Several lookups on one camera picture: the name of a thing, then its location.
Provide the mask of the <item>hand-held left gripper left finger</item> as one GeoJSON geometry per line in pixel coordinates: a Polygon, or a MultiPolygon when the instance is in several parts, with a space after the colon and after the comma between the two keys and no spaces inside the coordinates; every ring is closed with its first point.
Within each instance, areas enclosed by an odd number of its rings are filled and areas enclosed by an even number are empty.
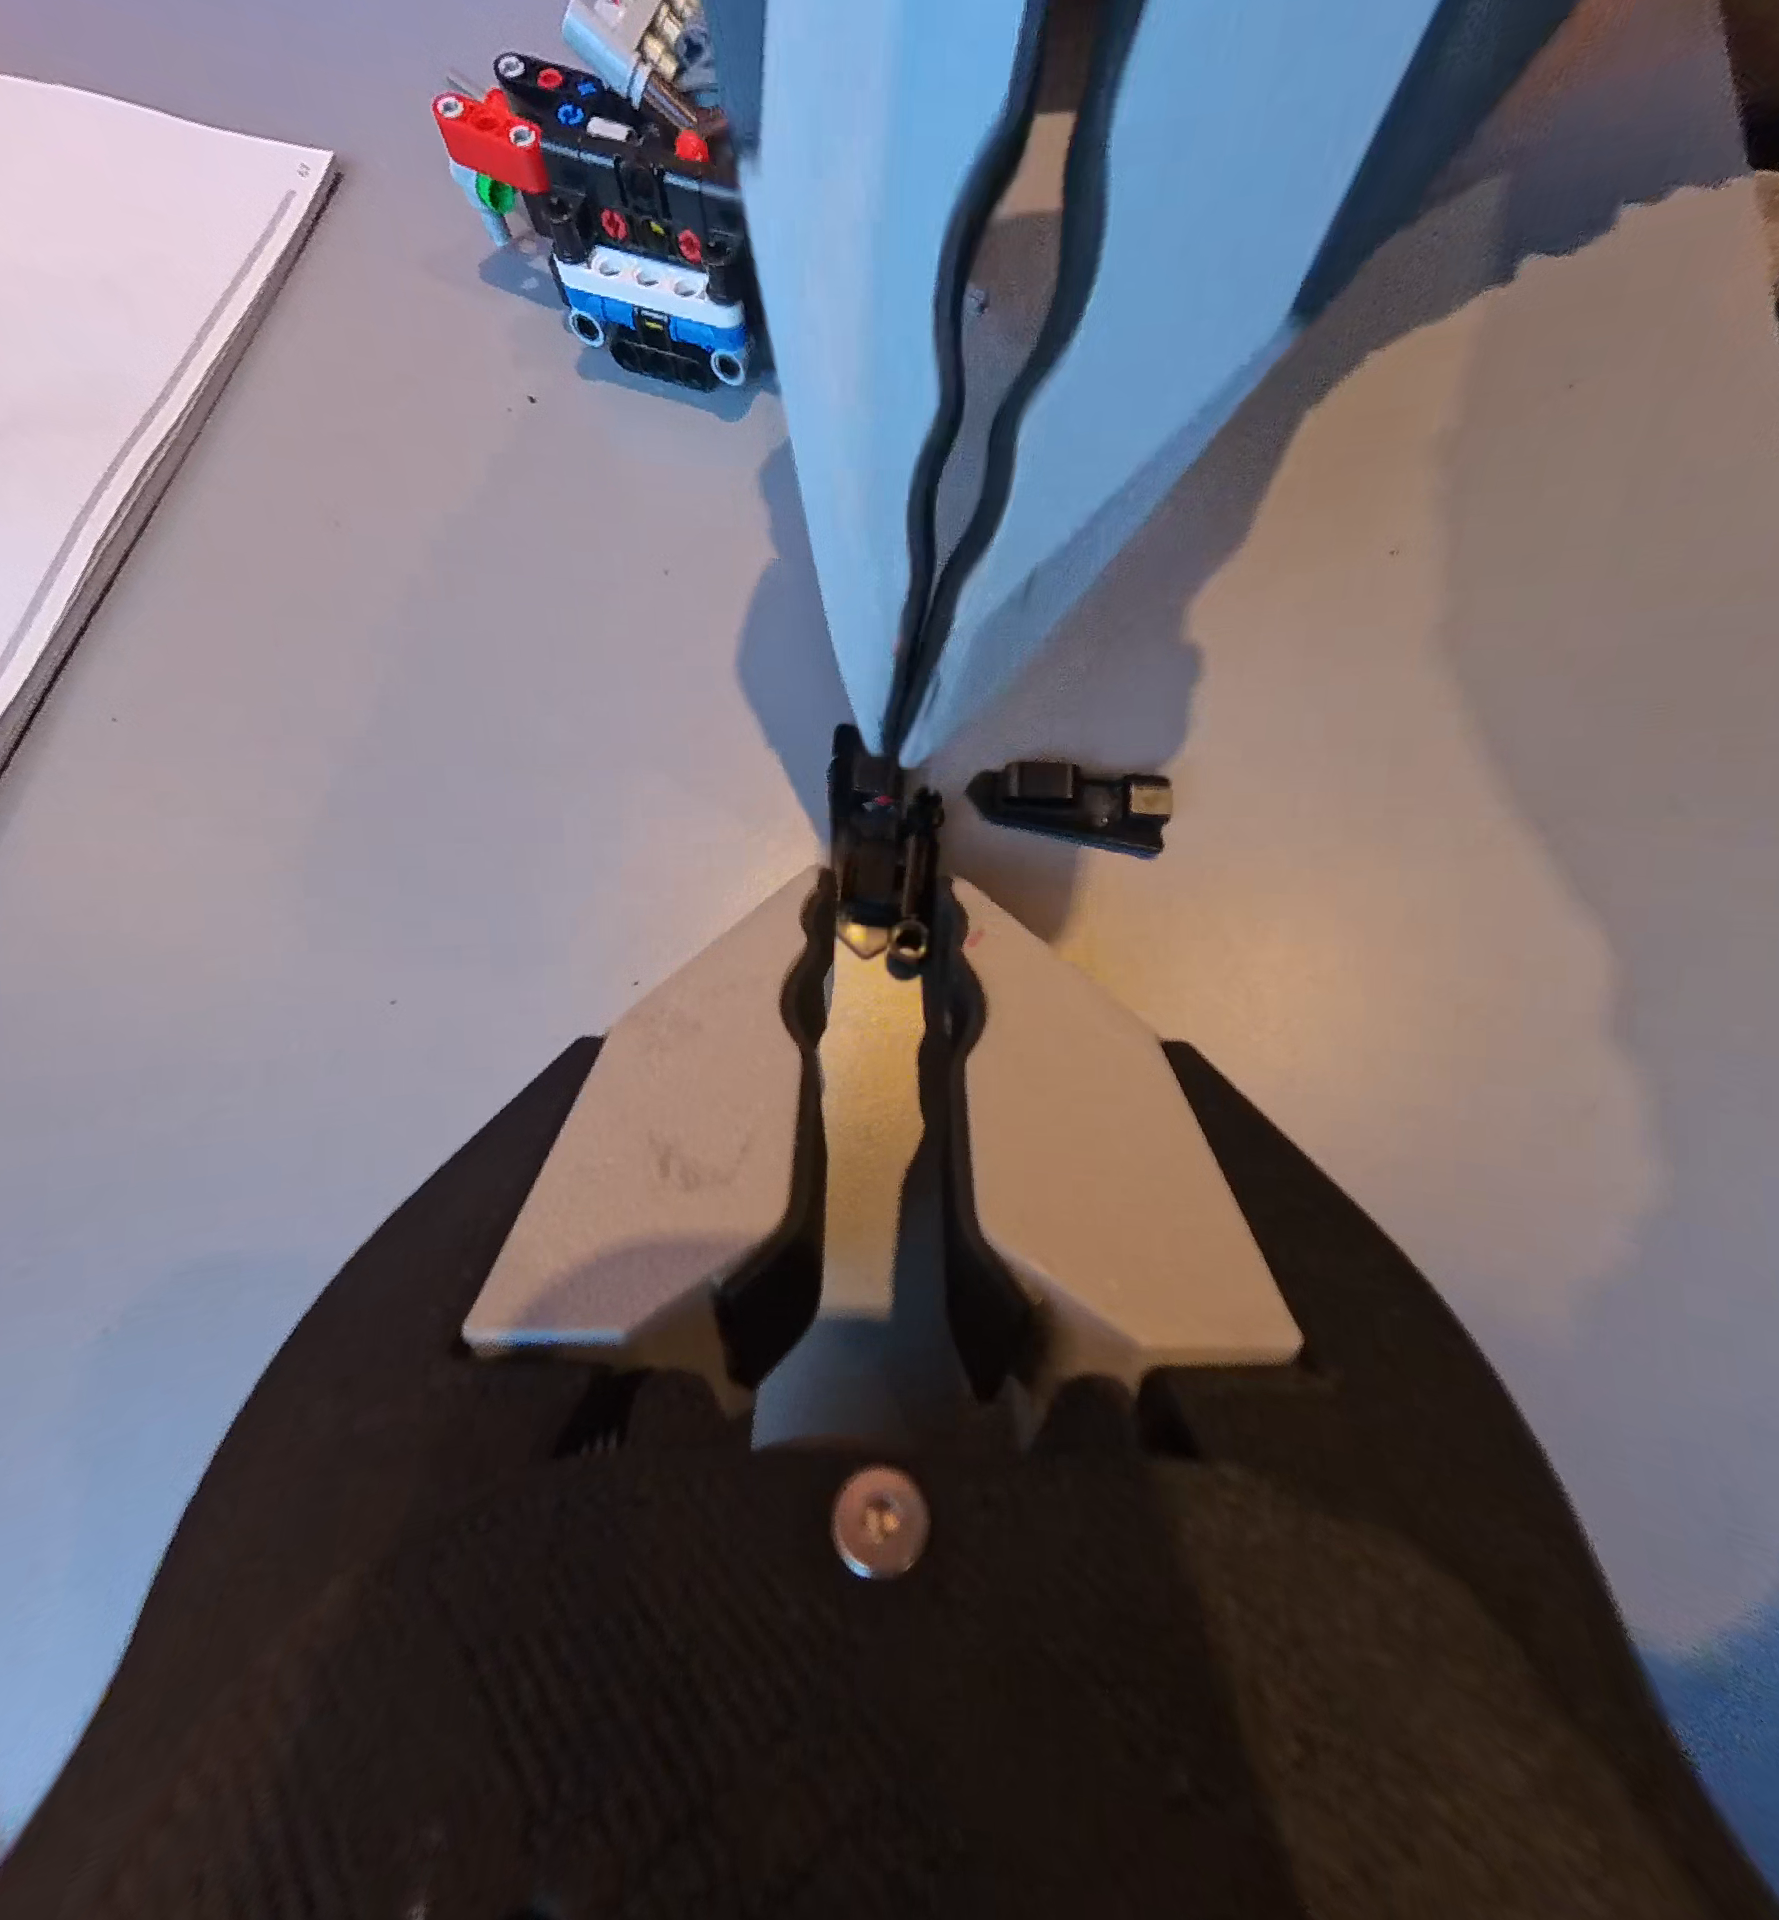
{"type": "Polygon", "coordinates": [[[472,1357],[680,1370],[750,1409],[822,1296],[831,959],[810,867],[601,1036],[464,1322],[472,1357]]]}

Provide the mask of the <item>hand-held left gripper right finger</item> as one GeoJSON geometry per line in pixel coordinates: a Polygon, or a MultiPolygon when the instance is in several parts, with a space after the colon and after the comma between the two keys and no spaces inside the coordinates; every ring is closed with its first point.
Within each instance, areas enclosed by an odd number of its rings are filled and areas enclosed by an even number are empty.
{"type": "Polygon", "coordinates": [[[1158,1035],[945,877],[918,1090],[942,1299],[979,1403],[1074,1378],[1286,1368],[1304,1333],[1158,1035]]]}

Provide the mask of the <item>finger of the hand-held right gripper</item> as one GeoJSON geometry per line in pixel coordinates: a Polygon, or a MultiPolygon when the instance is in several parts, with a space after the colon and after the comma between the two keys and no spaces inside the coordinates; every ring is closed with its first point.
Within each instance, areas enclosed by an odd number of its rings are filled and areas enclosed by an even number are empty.
{"type": "Polygon", "coordinates": [[[1098,3],[1043,322],[903,668],[903,756],[989,704],[1283,353],[1441,3],[1098,3]]]}
{"type": "Polygon", "coordinates": [[[1026,144],[1046,3],[763,5],[744,204],[829,638],[869,746],[933,753],[925,531],[947,453],[939,310],[979,163],[1026,144]]]}

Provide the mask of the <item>black toy brick assembly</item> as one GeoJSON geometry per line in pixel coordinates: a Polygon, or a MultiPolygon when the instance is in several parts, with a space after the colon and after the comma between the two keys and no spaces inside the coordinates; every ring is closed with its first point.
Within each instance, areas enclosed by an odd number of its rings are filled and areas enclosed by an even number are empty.
{"type": "Polygon", "coordinates": [[[945,825],[943,796],[903,763],[875,756],[854,722],[834,730],[829,756],[829,868],[832,933],[897,979],[929,963],[945,825]]]}

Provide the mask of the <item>white instruction booklet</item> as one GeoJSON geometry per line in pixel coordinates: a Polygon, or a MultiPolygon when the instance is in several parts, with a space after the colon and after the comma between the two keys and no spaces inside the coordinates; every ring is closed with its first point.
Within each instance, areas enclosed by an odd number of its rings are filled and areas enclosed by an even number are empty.
{"type": "Polygon", "coordinates": [[[336,179],[329,150],[0,76],[0,778],[336,179]]]}

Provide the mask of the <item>grey desk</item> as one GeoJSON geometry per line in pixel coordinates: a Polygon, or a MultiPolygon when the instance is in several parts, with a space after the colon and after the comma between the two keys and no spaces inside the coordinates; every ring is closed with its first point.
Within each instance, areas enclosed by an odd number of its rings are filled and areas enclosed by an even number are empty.
{"type": "MultiPolygon", "coordinates": [[[[587,371],[427,122],[535,3],[0,3],[345,177],[0,784],[0,1860],[298,1318],[816,852],[773,390],[587,371]]],[[[1779,331],[1712,3],[1585,3],[952,749],[961,868],[1441,1288],[1779,1890],[1779,331]]]]}

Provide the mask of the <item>toy brick car model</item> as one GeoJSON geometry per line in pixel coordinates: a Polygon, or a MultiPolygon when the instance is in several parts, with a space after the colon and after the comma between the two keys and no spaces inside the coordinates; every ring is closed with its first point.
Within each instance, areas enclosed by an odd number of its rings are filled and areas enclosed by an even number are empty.
{"type": "Polygon", "coordinates": [[[434,95],[451,175],[583,348],[689,394],[747,386],[766,343],[707,7],[569,1],[562,34],[434,95]]]}

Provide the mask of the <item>black toy brick panel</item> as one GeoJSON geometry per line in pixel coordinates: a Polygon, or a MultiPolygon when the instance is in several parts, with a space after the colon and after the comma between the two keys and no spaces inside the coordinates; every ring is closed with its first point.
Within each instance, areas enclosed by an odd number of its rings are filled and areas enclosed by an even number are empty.
{"type": "Polygon", "coordinates": [[[1010,760],[981,771],[966,796],[990,825],[1138,858],[1164,849],[1172,817],[1168,778],[1105,774],[1071,760],[1010,760]]]}

